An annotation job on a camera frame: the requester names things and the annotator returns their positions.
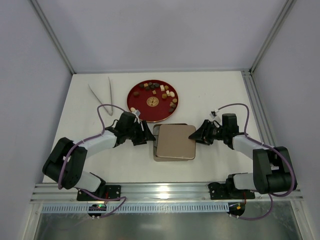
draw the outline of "black bracket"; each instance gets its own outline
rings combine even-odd
[[[230,205],[232,205],[232,204],[234,204],[234,202],[233,203],[231,203],[231,202],[229,203],[229,211],[227,212],[228,214],[232,214],[232,215],[235,215],[235,216],[241,216],[242,214],[245,213],[246,205],[239,204],[239,205],[235,205],[235,206],[231,206],[230,207]]]
[[[131,112],[123,112],[115,127],[107,127],[105,130],[112,132],[116,136],[115,147],[123,144],[127,139],[131,140],[133,145],[147,144],[147,141],[155,141],[148,124],[145,120],[141,124],[136,121],[136,115]]]
[[[92,192],[98,198],[102,199],[116,199],[121,196],[121,185],[100,185],[95,192]],[[76,200],[80,202],[96,201],[95,198],[89,196],[83,191],[78,191]]]
[[[292,167],[288,150],[283,146],[274,147],[274,149],[280,152]],[[254,149],[252,153],[253,182],[257,191],[260,194],[288,191],[292,179],[288,166],[280,157],[270,149]],[[272,170],[270,164],[277,166],[278,170]],[[293,190],[296,188],[297,179],[294,179]]]
[[[204,120],[200,128],[189,136],[189,139],[195,140],[197,143],[211,145],[214,140],[221,140],[232,150],[233,137],[243,135],[239,132],[237,116],[234,113],[222,114],[222,125],[216,126],[217,121]]]
[[[244,195],[246,199],[255,199],[255,193],[250,190],[230,190],[228,183],[212,182],[208,184],[211,200],[243,200]]]
[[[64,164],[64,157],[73,146],[72,140],[66,137],[60,138],[42,168],[44,175],[57,183]],[[77,146],[73,150],[63,173],[62,187],[71,189],[78,183],[84,169],[86,157],[87,150],[84,147]]]

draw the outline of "red plate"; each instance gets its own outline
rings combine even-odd
[[[167,96],[167,98],[163,99],[162,94],[165,94],[166,91],[161,91],[160,87],[155,87],[154,89],[150,88],[148,91],[145,87],[139,87],[140,84],[147,84],[149,82],[163,86],[167,85],[169,87],[169,92],[174,92],[175,97]],[[134,96],[134,92],[139,92],[139,96]],[[126,103],[129,110],[130,108],[135,108],[140,111],[139,118],[141,120],[146,120],[149,123],[156,123],[167,119],[176,111],[177,108],[175,108],[173,112],[169,112],[169,109],[171,108],[170,103],[173,99],[177,99],[176,107],[178,107],[178,94],[170,84],[160,80],[147,80],[138,83],[130,90]]]

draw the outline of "metal tweezers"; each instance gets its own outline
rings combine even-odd
[[[113,104],[111,81],[110,81],[110,78],[109,78],[109,77],[108,77],[108,80],[109,80],[109,87],[110,87],[110,102],[111,102],[110,104]],[[96,95],[96,93],[92,90],[92,88],[90,87],[89,83],[88,83],[88,87],[89,87],[89,89],[91,90],[91,92],[93,93],[93,95],[95,96],[95,98],[100,102],[100,104],[104,104],[104,103],[101,102],[101,100],[100,100],[99,97]],[[105,106],[103,106],[103,107],[104,107],[104,109],[106,110],[106,112],[107,112],[110,116],[112,116],[112,115],[114,114],[114,107],[113,107],[113,106],[111,106],[111,112],[109,112],[108,109],[107,109]]]

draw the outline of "white arm segment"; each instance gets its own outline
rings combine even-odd
[[[117,137],[110,131],[105,131],[103,135],[94,138],[92,140],[86,141],[79,145],[79,147],[84,147],[88,152],[86,153],[86,158],[90,158],[103,150],[112,149],[115,147]]]
[[[267,149],[259,144],[256,144],[246,138],[245,135],[238,135],[232,139],[234,150],[243,153],[250,159],[253,159],[255,149]],[[253,173],[240,173],[233,176],[234,186],[239,190],[256,190],[254,184]]]
[[[246,138],[245,135],[238,135],[232,139],[233,149],[243,153],[250,159],[253,159],[253,152],[255,149],[268,149],[259,144],[254,143]]]
[[[84,147],[87,149],[86,158],[89,158],[103,150],[112,149],[115,146],[116,141],[117,137],[112,132],[105,131],[103,135],[86,141],[85,143],[80,144],[79,147]],[[89,192],[95,192],[100,183],[101,180],[98,177],[89,172],[83,171],[79,181],[74,187],[86,189]]]
[[[76,183],[74,187],[79,189],[85,189],[89,192],[95,192],[100,184],[101,180],[98,177],[89,172],[83,171],[79,181]]]

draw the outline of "white wall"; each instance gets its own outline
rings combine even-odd
[[[27,0],[0,1],[0,236],[21,237],[71,75]]]
[[[255,73],[277,141],[289,149],[320,226],[320,1],[297,1]]]
[[[285,0],[38,0],[74,70],[250,68]]]

